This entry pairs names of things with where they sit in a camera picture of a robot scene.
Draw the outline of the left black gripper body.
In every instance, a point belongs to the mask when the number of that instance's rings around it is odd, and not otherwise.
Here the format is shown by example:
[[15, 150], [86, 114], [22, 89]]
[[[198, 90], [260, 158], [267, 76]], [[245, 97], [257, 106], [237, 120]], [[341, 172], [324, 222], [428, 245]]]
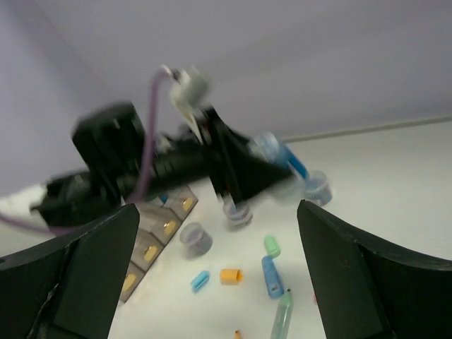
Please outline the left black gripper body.
[[171, 139], [169, 150], [155, 150], [149, 138], [131, 102], [80, 118], [71, 140], [87, 168], [51, 179], [31, 210], [49, 226], [79, 226], [209, 175], [204, 144], [191, 132]]

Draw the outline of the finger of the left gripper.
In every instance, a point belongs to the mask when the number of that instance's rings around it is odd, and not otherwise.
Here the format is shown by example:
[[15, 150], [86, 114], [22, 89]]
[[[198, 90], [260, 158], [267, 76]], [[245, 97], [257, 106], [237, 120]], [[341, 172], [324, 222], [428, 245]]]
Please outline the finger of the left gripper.
[[204, 109], [204, 159], [217, 196], [238, 205], [293, 177], [290, 169], [267, 162], [247, 148], [249, 139], [232, 130], [214, 107]]

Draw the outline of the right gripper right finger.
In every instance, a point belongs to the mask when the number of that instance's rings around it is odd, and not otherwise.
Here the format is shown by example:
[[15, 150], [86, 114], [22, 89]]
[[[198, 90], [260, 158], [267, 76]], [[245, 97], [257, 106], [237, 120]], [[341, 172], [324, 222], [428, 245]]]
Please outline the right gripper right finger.
[[327, 338], [451, 337], [451, 261], [377, 237], [306, 200], [297, 220]]

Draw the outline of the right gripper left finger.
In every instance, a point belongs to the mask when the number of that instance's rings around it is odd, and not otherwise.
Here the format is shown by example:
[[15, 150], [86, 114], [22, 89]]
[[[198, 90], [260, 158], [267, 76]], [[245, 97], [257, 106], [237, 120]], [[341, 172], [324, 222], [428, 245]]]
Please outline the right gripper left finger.
[[1, 337], [107, 338], [139, 220], [126, 205], [1, 257]]

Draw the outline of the blue lid jar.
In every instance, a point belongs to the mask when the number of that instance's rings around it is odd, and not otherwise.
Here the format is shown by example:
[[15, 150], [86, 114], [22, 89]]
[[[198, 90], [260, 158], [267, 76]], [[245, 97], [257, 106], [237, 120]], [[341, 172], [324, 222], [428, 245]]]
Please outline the blue lid jar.
[[309, 172], [300, 159], [271, 132], [257, 135], [248, 142], [249, 151], [266, 162], [289, 169], [292, 176], [267, 190], [268, 194], [283, 205], [299, 203], [304, 197], [305, 180]]

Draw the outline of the clear paperclip jar small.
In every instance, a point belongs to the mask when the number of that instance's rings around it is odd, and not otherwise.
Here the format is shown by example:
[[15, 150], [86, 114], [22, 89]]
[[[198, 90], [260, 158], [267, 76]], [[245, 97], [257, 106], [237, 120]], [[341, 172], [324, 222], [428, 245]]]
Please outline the clear paperclip jar small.
[[213, 245], [213, 238], [198, 222], [186, 225], [179, 234], [179, 241], [184, 246], [187, 259], [195, 259], [208, 253]]

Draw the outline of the blue highlighter with cap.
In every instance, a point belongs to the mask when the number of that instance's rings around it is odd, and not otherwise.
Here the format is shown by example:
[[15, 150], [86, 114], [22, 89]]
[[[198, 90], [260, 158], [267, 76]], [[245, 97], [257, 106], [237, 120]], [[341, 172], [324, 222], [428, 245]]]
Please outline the blue highlighter with cap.
[[261, 265], [269, 297], [271, 299], [280, 298], [284, 294], [285, 288], [274, 264], [273, 257], [264, 256], [261, 260]]

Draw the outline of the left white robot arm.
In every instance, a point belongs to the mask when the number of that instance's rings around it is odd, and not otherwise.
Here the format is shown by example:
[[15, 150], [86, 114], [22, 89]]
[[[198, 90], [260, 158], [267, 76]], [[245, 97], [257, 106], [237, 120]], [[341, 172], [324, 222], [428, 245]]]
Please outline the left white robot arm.
[[214, 108], [168, 148], [145, 151], [145, 130], [129, 101], [80, 119], [72, 133], [85, 170], [65, 174], [1, 200], [1, 220], [33, 232], [64, 234], [202, 179], [215, 193], [241, 204], [291, 177], [288, 168], [252, 154], [248, 138], [230, 129]]

